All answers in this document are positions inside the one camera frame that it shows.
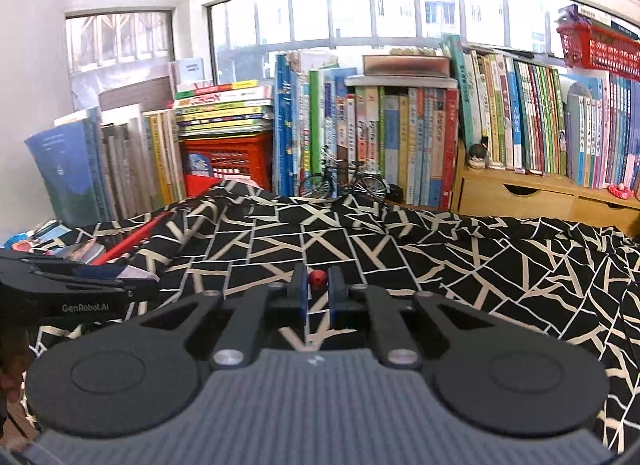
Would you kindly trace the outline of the person's left hand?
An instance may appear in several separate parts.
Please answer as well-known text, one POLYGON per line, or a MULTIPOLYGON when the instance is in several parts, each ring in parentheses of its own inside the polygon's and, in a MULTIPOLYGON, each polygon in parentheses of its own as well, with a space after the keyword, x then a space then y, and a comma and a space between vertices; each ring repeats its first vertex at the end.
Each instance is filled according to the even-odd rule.
POLYGON ((30 362, 29 337, 25 329, 5 329, 1 333, 1 391, 9 403, 21 399, 23 374, 30 362))

